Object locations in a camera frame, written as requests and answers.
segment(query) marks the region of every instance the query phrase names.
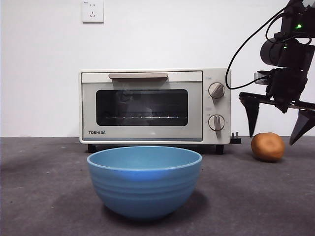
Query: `blue bowl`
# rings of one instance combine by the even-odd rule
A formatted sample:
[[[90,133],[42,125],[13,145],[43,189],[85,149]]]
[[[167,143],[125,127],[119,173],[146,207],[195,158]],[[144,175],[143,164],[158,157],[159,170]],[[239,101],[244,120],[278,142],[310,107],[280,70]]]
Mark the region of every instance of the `blue bowl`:
[[[121,147],[87,159],[97,195],[134,220],[162,218],[183,205],[200,172],[201,155],[176,147]]]

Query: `white wall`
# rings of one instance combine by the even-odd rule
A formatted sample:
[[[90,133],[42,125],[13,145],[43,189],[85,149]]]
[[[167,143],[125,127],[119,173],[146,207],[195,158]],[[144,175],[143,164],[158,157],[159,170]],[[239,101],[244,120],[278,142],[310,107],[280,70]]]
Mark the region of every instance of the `white wall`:
[[[227,67],[240,44],[288,0],[104,0],[105,23],[81,23],[80,0],[1,0],[1,135],[78,136],[80,69]],[[280,21],[271,32],[280,28]],[[232,66],[232,85],[270,69],[258,34]],[[315,102],[315,64],[301,99]],[[241,91],[232,131],[248,135]],[[261,105],[257,132],[290,135],[297,111]],[[315,129],[309,135],[315,135]]]

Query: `concrete floor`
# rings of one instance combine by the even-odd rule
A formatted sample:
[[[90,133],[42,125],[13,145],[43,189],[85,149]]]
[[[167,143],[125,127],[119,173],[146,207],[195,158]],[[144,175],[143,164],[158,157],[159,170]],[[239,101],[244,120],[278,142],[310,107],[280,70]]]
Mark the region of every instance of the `concrete floor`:
[[[97,197],[78,138],[1,138],[1,235],[315,235],[315,137],[287,146],[279,163],[253,159],[250,139],[242,142],[225,155],[197,149],[202,171],[187,203],[139,223]]]

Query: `oven knob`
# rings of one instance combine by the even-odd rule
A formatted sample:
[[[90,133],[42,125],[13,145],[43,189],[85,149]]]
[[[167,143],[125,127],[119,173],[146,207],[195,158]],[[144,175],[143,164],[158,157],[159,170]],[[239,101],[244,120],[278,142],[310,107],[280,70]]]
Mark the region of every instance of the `oven knob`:
[[[221,98],[224,95],[224,85],[221,83],[213,83],[209,86],[208,92],[212,98]]]
[[[224,118],[219,115],[214,115],[209,118],[209,127],[214,131],[220,131],[224,127]]]

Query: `oven door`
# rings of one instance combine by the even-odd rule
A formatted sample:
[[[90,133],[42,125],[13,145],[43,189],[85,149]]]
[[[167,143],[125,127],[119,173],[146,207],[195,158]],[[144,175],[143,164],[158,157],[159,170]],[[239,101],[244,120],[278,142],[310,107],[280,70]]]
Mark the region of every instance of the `oven door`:
[[[82,74],[83,141],[202,141],[202,72]]]

